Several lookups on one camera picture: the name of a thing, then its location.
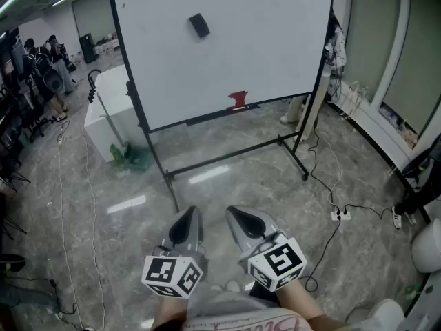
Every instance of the white trash can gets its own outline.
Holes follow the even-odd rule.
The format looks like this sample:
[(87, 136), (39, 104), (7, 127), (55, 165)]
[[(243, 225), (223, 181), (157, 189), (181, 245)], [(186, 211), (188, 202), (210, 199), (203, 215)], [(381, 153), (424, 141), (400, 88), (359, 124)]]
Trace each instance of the white trash can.
[(435, 218), (412, 242), (412, 259), (418, 271), (441, 270), (441, 221)]

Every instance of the white box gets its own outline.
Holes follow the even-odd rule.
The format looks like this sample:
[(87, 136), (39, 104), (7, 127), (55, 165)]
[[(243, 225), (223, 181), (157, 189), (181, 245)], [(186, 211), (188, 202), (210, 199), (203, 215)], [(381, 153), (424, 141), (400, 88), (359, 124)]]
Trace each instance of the white box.
[(187, 299), (202, 275), (191, 257), (146, 256), (141, 282), (162, 297)]
[(295, 238), (248, 259), (248, 274), (273, 292), (301, 276), (307, 264)]

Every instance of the human arm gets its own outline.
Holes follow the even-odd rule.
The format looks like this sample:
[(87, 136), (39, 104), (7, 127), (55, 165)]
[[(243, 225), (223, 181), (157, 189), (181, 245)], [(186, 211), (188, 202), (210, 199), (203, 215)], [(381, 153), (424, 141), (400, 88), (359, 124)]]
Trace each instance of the human arm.
[(159, 306), (154, 317), (152, 331), (157, 327), (171, 321), (181, 321), (187, 318), (188, 299), (160, 297)]
[(298, 280), (277, 290), (276, 295), (282, 308), (292, 310), (305, 318), (314, 331), (332, 331), (347, 326), (329, 318)]

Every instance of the person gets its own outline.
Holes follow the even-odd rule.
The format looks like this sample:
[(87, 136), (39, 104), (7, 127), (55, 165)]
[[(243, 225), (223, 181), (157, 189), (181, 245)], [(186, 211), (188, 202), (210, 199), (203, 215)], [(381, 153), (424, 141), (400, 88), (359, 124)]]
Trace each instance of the person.
[(66, 68), (66, 59), (69, 57), (65, 51), (64, 45), (60, 45), (57, 38), (52, 35), (49, 37), (48, 42), (50, 44), (50, 56), (52, 57), (52, 64), (54, 69), (61, 75), (64, 82), (65, 95), (69, 95), (74, 92), (74, 84), (70, 78), (68, 69)]
[(21, 78), (24, 79), (32, 75), (39, 94), (50, 104), (52, 116), (57, 121), (66, 119), (67, 116), (64, 112), (68, 109), (64, 104), (64, 100), (47, 87), (40, 72), (40, 70), (47, 70), (52, 67), (49, 50), (45, 47), (35, 47), (35, 42), (32, 38), (25, 42), (24, 47), (28, 54), (23, 57), (24, 71)]
[(416, 224), (415, 212), (418, 208), (427, 205), (428, 203), (438, 200), (441, 195), (441, 135), (439, 135), (432, 146), (424, 151), (420, 156), (416, 157), (404, 170), (406, 174), (415, 168), (414, 172), (418, 173), (420, 170), (430, 170), (429, 178), (426, 180), (420, 191), (408, 194), (402, 202), (392, 207), (393, 225), (397, 229), (402, 227), (402, 216), (405, 214), (411, 225)]
[[(327, 45), (325, 47), (325, 65), (323, 67), (322, 76), (320, 78), (320, 84), (317, 89), (316, 98), (311, 108), (311, 113), (305, 125), (301, 141), (308, 139), (311, 134), (311, 130), (316, 120), (318, 111), (325, 98), (329, 82), (331, 80), (331, 71), (341, 69), (346, 64), (345, 53), (345, 36), (343, 35), (342, 28), (338, 23), (338, 20), (334, 13), (331, 13), (331, 21), (329, 33), (327, 35)], [(305, 120), (305, 112), (301, 112), (302, 102), (305, 97), (294, 97), (289, 104), (289, 109), (285, 115), (280, 118), (282, 124), (288, 124), (298, 121), (296, 131), (300, 131), (303, 121)], [(311, 96), (308, 96), (308, 100), (305, 105), (305, 109), (309, 104)]]
[(209, 297), (192, 303), (189, 299), (159, 297), (159, 305), (151, 331), (204, 330), (378, 330), (375, 319), (347, 325), (328, 317), (317, 301), (296, 279), (279, 288), (277, 303), (239, 292), (236, 282), (230, 281), (227, 290), (211, 288)]

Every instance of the black frame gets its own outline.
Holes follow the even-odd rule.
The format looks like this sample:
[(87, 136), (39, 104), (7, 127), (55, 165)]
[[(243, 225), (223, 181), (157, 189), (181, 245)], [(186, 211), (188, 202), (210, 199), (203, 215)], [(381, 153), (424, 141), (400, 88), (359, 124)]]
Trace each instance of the black frame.
[[(179, 123), (174, 123), (174, 124), (171, 124), (171, 125), (168, 125), (168, 126), (164, 126), (162, 128), (157, 128), (157, 129), (154, 129), (154, 130), (150, 130), (147, 118), (145, 117), (143, 106), (141, 104), (141, 100), (139, 99), (138, 90), (136, 89), (136, 84), (134, 82), (134, 78), (133, 78), (133, 74), (132, 74), (132, 69), (130, 68), (130, 63), (129, 63), (129, 59), (127, 57), (127, 52), (125, 50), (123, 34), (121, 32), (121, 26), (119, 24), (119, 19), (118, 19), (118, 12), (116, 11), (116, 2), (115, 2), (115, 0), (110, 0), (110, 6), (112, 8), (112, 16), (113, 16), (113, 20), (114, 20), (114, 23), (115, 23), (116, 33), (118, 35), (118, 40), (119, 40), (119, 43), (120, 43), (121, 52), (122, 52), (123, 60), (124, 60), (124, 64), (125, 64), (125, 68), (127, 70), (127, 75), (129, 77), (129, 80), (130, 80), (130, 83), (131, 83), (131, 85), (130, 85), (131, 87), (130, 87), (130, 90), (129, 90), (128, 93), (130, 95), (130, 98), (132, 99), (132, 103), (133, 103), (133, 106), (134, 106), (134, 109), (135, 109), (136, 116), (138, 117), (138, 120), (140, 122), (139, 126), (141, 127), (141, 129), (144, 132), (144, 136), (147, 139), (147, 143), (148, 143), (148, 145), (150, 147), (150, 150), (152, 151), (154, 160), (155, 160), (156, 164), (158, 165), (159, 171), (161, 172), (161, 175), (164, 178), (165, 184), (167, 185), (167, 187), (168, 187), (168, 189), (170, 191), (170, 194), (172, 195), (174, 206), (175, 206), (177, 212), (179, 212), (179, 205), (178, 205), (178, 201), (176, 199), (176, 195), (174, 193), (173, 186), (172, 186), (172, 179), (174, 178), (175, 175), (180, 174), (180, 173), (184, 173), (184, 172), (187, 172), (189, 170), (193, 170), (193, 169), (196, 169), (196, 168), (199, 168), (199, 167), (207, 166), (207, 165), (209, 165), (211, 163), (216, 163), (218, 161), (222, 161), (223, 159), (227, 159), (227, 158), (231, 158), (231, 157), (234, 157), (234, 156), (238, 156), (238, 155), (240, 155), (242, 153), (250, 152), (250, 151), (256, 150), (258, 148), (269, 146), (269, 145), (271, 145), (273, 143), (277, 143), (280, 146), (283, 145), (286, 148), (288, 153), (293, 157), (293, 159), (296, 161), (296, 163), (298, 164), (300, 169), (303, 171), (303, 174), (302, 174), (303, 181), (306, 181), (308, 179), (309, 172), (306, 169), (306, 167), (302, 164), (300, 159), (296, 156), (296, 150), (297, 150), (298, 144), (300, 143), (300, 140), (301, 140), (301, 137), (303, 135), (303, 132), (305, 130), (305, 126), (306, 126), (307, 120), (309, 118), (309, 114), (311, 113), (311, 108), (312, 108), (312, 105), (314, 103), (314, 99), (316, 98), (317, 89), (318, 89), (318, 86), (319, 86), (319, 83), (320, 83), (320, 78), (322, 76), (323, 66), (325, 64), (325, 47), (326, 47), (326, 44), (327, 44), (327, 36), (328, 36), (328, 31), (329, 31), (329, 21), (330, 21), (330, 17), (331, 17), (331, 11), (332, 11), (333, 2), (334, 2), (334, 0), (331, 0), (330, 6), (329, 6), (329, 18), (328, 18), (327, 33), (325, 35), (325, 40), (323, 42), (322, 58), (320, 60), (320, 65), (319, 65), (319, 68), (318, 68), (316, 82), (314, 84), (314, 89), (311, 92), (311, 97), (310, 97), (310, 100), (309, 100), (309, 103), (308, 103), (308, 106), (307, 106), (307, 109), (306, 109), (306, 114), (305, 114), (305, 117), (304, 117), (304, 121), (302, 122), (302, 125), (300, 127), (300, 131), (293, 132), (293, 133), (285, 135), (285, 136), (278, 135), (275, 139), (272, 139), (272, 140), (269, 140), (269, 141), (266, 141), (266, 142), (263, 142), (263, 143), (259, 143), (257, 145), (254, 145), (254, 146), (251, 146), (251, 147), (248, 147), (248, 148), (243, 148), (242, 150), (238, 150), (238, 151), (235, 151), (235, 152), (230, 152), (228, 154), (224, 154), (222, 156), (215, 157), (213, 159), (209, 159), (207, 161), (202, 161), (200, 163), (196, 163), (196, 164), (193, 164), (191, 166), (189, 165), (187, 167), (179, 168), (179, 169), (176, 169), (176, 170), (173, 170), (173, 171), (169, 172), (168, 170), (164, 170), (164, 168), (163, 168), (163, 166), (161, 164), (161, 161), (158, 158), (158, 155), (157, 155), (157, 153), (156, 153), (156, 151), (154, 149), (152, 140), (150, 139), (150, 133), (154, 132), (154, 131), (158, 131), (158, 130), (164, 129), (164, 128), (170, 128), (170, 127), (178, 125), (180, 123), (186, 123), (189, 120), (194, 120), (194, 119), (189, 119), (189, 120), (182, 121), (182, 122), (179, 122)], [(285, 96), (285, 97), (280, 97), (280, 98), (277, 98), (277, 99), (284, 99), (284, 98), (290, 98), (290, 97), (300, 97), (300, 96), (303, 96), (303, 95), (305, 95), (305, 93), (295, 94), (295, 95)], [(274, 100), (276, 100), (276, 99), (271, 99), (271, 100), (263, 101), (263, 102), (259, 102), (259, 103), (268, 103), (268, 102), (274, 101)], [(297, 139), (296, 139), (296, 142), (295, 142), (293, 148), (290, 148), (285, 140), (289, 139), (291, 137), (294, 137), (294, 136), (297, 136)]]

